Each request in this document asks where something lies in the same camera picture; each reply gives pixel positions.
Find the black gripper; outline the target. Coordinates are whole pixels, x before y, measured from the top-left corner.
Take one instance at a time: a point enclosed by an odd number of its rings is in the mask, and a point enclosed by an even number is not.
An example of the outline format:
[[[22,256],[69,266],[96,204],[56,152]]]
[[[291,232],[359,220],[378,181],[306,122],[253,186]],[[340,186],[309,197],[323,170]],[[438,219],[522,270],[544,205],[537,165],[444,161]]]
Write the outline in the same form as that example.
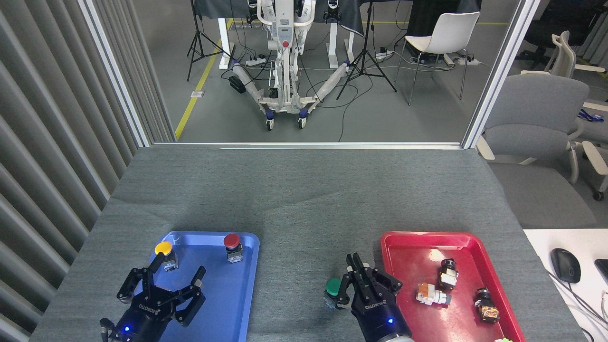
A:
[[[131,303],[131,301],[132,303],[112,329],[111,342],[158,342],[173,314],[176,321],[187,327],[199,312],[206,300],[202,294],[202,279],[206,274],[204,266],[198,268],[189,286],[173,292],[175,305],[173,302],[158,305],[158,300],[154,299],[150,302],[145,301],[145,297],[151,296],[154,273],[158,271],[164,260],[165,254],[159,252],[148,267],[133,268],[128,273],[117,293],[117,299],[124,304]],[[140,281],[143,281],[144,297],[134,298],[135,288]],[[185,309],[175,311],[175,306],[183,304],[187,300],[189,303]]]
[[[355,295],[351,311],[364,339],[367,342],[412,342],[412,331],[395,297],[403,286],[402,281],[362,262],[358,253],[347,255],[347,266],[350,268],[343,275],[337,292],[337,307],[345,309],[351,304],[347,289],[352,286]]]

